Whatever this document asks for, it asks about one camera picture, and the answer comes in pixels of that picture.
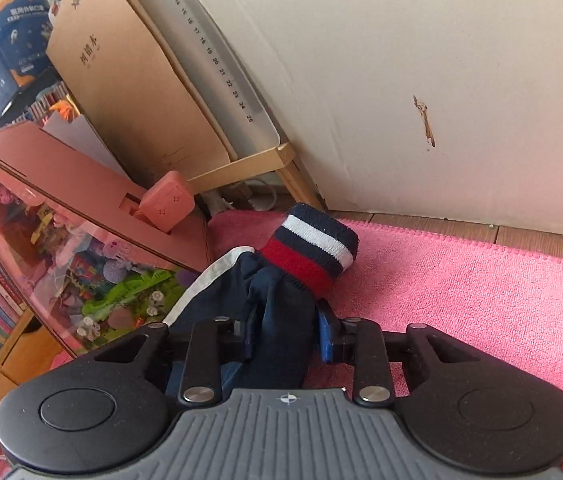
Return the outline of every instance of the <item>green toy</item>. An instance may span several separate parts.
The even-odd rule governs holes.
[[[82,306],[82,314],[95,321],[106,319],[118,304],[128,304],[140,292],[171,278],[169,270],[156,269],[141,274],[133,274],[121,283],[113,286],[103,300],[88,300]]]

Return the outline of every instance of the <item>pink carpet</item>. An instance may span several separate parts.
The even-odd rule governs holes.
[[[216,256],[236,246],[260,248],[283,218],[220,214],[210,222]],[[359,235],[359,255],[328,298],[339,317],[367,317],[396,332],[425,322],[563,389],[563,260],[378,224],[345,224]],[[317,367],[307,385],[348,386],[350,377],[346,366]]]

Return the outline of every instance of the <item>metal bolt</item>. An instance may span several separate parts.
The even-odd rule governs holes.
[[[359,390],[359,396],[366,402],[384,402],[390,398],[390,391],[384,386],[366,386]]]
[[[215,398],[215,392],[208,386],[191,386],[184,392],[184,399],[188,402],[208,402]]]

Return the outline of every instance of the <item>white wall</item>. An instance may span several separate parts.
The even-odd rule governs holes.
[[[563,233],[563,0],[201,1],[331,208]]]

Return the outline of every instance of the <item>peeling paint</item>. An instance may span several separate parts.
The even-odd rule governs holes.
[[[423,101],[418,101],[417,97],[413,95],[413,101],[415,102],[415,108],[419,110],[419,114],[423,119],[423,127],[426,130],[426,139],[428,144],[433,148],[435,147],[435,137],[433,136],[433,130],[431,129],[431,123],[428,121],[428,106]]]

